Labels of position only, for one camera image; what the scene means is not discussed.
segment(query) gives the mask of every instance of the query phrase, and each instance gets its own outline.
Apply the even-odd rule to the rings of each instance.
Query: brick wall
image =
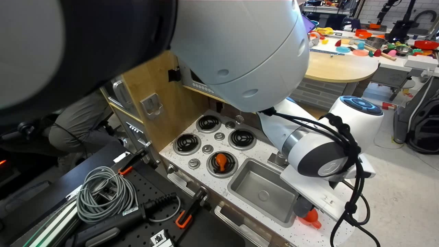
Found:
[[[304,78],[291,94],[291,98],[320,109],[329,110],[335,100],[342,95],[345,87],[346,83],[326,83]]]
[[[381,11],[384,3],[386,2],[387,0],[366,0],[359,16],[361,23],[367,23],[368,21],[376,23],[378,20],[378,13]],[[391,7],[384,17],[382,25],[386,25],[387,28],[393,28],[394,22],[403,19],[407,11],[407,7],[409,6],[409,2],[410,0],[402,0],[400,4],[395,3],[395,6]],[[414,4],[410,19],[413,20],[417,14],[424,10],[434,10],[439,16],[439,0],[417,0]],[[417,28],[430,29],[433,24],[431,20],[431,14],[422,15],[417,20],[419,23],[419,27]]]

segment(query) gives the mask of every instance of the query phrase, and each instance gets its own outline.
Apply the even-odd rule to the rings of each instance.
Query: red bowl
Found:
[[[439,43],[430,40],[417,40],[414,45],[420,49],[434,50],[439,46]]]

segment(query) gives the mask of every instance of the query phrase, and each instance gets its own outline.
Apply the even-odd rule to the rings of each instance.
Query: stove burner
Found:
[[[182,134],[173,144],[174,151],[180,155],[194,154],[200,146],[200,138],[194,134]]]
[[[227,162],[226,165],[224,166],[224,171],[220,171],[220,166],[218,165],[218,163],[216,162],[216,156],[218,154],[222,153],[223,155],[225,155],[225,157],[227,158]],[[235,159],[233,158],[233,156],[229,153],[225,153],[225,152],[217,152],[215,153],[215,155],[210,159],[210,164],[213,167],[213,172],[215,173],[228,173],[230,172],[233,167],[236,164]]]
[[[227,162],[224,166],[225,170],[220,171],[220,166],[216,162],[216,156],[223,154],[227,158]],[[219,151],[211,154],[207,159],[207,171],[216,178],[228,178],[232,176],[238,169],[238,160],[236,157],[226,151]]]
[[[249,150],[256,144],[255,135],[248,130],[235,130],[229,135],[229,144],[238,150]]]
[[[213,133],[219,130],[221,122],[216,116],[203,116],[197,121],[197,130],[201,133]]]

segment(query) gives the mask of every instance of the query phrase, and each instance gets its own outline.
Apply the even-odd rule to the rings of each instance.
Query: cabinet door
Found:
[[[160,152],[208,108],[206,96],[183,87],[181,82],[169,82],[168,70],[178,66],[170,51],[124,73],[122,76],[131,98],[140,113],[146,137]],[[154,119],[146,117],[140,102],[153,94],[163,105]]]

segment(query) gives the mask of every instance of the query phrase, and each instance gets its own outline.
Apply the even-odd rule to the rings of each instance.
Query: black coil burner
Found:
[[[223,155],[226,156],[227,158],[227,162],[224,168],[224,171],[220,171],[220,166],[216,163],[216,156],[218,154],[222,153]],[[233,158],[233,156],[229,153],[225,153],[225,152],[217,152],[211,159],[210,159],[210,164],[213,167],[213,172],[215,173],[228,173],[230,172],[236,164],[236,160],[235,158]]]
[[[181,135],[176,140],[176,148],[180,152],[189,152],[194,150],[198,145],[198,139],[193,134]]]
[[[255,136],[253,133],[245,130],[235,130],[230,134],[230,141],[238,147],[246,147],[250,145]]]
[[[220,128],[220,120],[216,116],[207,115],[200,118],[197,122],[197,129],[200,132],[215,132]]]

